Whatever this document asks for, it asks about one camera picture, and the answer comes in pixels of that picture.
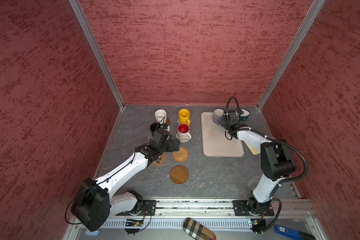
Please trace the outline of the white mug back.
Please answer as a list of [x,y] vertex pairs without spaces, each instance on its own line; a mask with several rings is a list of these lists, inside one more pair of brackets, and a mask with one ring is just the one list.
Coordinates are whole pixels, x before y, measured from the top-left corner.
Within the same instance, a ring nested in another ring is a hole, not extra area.
[[224,110],[223,109],[215,109],[213,111],[213,117],[212,117],[212,121],[216,124],[216,125],[220,125],[224,120]]

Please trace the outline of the cork paw print coaster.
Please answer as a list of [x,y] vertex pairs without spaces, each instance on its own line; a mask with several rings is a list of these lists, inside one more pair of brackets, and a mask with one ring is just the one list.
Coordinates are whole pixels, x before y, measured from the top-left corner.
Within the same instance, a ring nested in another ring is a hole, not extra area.
[[155,162],[152,162],[152,165],[156,167],[161,167],[166,160],[167,160],[167,156],[166,153],[164,153]]

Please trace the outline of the black mug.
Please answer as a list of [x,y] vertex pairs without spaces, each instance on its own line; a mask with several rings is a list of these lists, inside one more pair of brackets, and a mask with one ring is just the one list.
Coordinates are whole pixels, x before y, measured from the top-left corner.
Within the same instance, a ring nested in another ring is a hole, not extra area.
[[161,126],[162,126],[162,124],[160,124],[160,123],[153,123],[150,125],[150,131],[151,131],[152,136],[155,134],[156,130],[161,128]]

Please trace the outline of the rattan round coaster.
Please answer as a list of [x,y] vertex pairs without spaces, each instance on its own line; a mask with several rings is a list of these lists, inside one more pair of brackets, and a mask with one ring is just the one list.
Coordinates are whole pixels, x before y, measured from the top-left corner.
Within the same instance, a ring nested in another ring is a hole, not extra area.
[[186,161],[188,157],[189,157],[189,152],[184,147],[180,147],[179,151],[173,152],[173,159],[178,163]]

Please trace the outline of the red interior mug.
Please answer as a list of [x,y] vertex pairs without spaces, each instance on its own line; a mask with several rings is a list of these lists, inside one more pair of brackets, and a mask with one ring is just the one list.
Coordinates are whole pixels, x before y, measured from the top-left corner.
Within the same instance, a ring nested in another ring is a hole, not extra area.
[[189,133],[190,127],[187,124],[179,124],[177,127],[177,133]]

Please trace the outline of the white mug with handle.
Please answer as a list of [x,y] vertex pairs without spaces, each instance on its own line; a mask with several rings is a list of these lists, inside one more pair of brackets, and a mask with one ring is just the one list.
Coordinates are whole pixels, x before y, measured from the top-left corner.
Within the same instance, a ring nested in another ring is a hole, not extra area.
[[167,122],[167,111],[159,109],[155,111],[156,122],[159,124],[165,124]]

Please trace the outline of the yellow mug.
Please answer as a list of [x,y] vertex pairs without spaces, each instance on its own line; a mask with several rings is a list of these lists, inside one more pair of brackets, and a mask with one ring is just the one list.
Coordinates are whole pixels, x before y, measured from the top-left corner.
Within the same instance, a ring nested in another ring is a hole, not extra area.
[[190,125],[190,111],[188,109],[181,109],[179,111],[179,124]]

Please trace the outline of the brown wooden round coaster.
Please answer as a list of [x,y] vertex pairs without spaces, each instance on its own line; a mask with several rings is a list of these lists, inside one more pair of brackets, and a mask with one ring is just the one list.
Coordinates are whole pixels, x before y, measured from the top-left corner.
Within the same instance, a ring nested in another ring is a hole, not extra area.
[[186,167],[177,165],[170,171],[170,178],[175,184],[183,184],[188,179],[188,170]]

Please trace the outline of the multicolour woven round coaster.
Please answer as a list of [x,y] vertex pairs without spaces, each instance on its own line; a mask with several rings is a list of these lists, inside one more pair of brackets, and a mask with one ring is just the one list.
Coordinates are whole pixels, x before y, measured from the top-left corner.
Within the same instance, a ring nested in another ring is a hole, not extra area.
[[180,140],[181,143],[186,143],[191,140],[191,135],[189,133],[177,133],[176,138]]

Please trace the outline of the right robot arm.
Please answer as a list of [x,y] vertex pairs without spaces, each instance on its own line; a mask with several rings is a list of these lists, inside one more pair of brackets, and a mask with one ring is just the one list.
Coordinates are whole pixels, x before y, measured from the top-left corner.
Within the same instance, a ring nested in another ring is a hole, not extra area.
[[[240,122],[236,111],[226,111],[219,119],[219,124],[230,135],[229,140],[238,139],[250,144],[260,151],[260,167],[262,176],[256,188],[251,192],[244,211],[252,216],[258,216],[269,207],[274,193],[284,183],[298,181],[308,173],[308,164],[305,157],[284,139],[274,139],[252,129]],[[289,176],[296,171],[296,163],[292,152],[295,152],[303,163],[303,171],[294,178]]]

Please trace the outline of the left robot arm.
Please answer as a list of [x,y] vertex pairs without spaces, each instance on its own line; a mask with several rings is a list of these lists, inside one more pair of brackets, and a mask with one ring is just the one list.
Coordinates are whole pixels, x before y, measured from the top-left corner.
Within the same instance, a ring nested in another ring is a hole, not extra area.
[[180,140],[164,129],[157,129],[148,144],[135,148],[134,153],[109,173],[81,182],[71,203],[71,213],[89,230],[98,230],[110,216],[121,213],[139,215],[143,197],[135,191],[122,195],[116,192],[133,176],[149,167],[166,152],[178,152]]

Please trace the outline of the teal cat mug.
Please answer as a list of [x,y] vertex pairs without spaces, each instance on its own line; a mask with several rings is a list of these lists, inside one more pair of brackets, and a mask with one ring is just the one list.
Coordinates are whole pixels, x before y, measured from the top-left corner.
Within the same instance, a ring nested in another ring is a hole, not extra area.
[[246,122],[250,116],[250,112],[245,109],[240,109],[238,112],[238,117],[241,122]]

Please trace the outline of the blue tool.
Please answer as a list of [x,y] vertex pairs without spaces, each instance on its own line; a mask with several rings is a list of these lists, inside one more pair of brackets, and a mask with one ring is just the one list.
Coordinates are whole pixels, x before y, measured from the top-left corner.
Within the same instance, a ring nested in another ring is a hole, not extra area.
[[315,236],[311,234],[289,229],[280,225],[274,225],[274,231],[275,233],[292,240],[316,240]]

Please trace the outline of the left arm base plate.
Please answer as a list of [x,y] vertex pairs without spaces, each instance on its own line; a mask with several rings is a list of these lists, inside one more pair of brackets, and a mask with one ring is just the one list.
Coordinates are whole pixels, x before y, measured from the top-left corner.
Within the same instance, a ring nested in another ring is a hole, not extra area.
[[154,216],[156,211],[156,205],[156,200],[138,200],[137,204],[131,211],[119,213],[118,216],[143,216],[146,213]]

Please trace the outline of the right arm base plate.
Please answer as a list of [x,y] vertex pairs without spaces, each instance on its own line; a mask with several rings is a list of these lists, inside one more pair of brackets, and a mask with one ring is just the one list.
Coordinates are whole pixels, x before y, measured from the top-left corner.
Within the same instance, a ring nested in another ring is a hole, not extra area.
[[255,199],[232,201],[235,216],[274,216],[271,202],[258,203]]

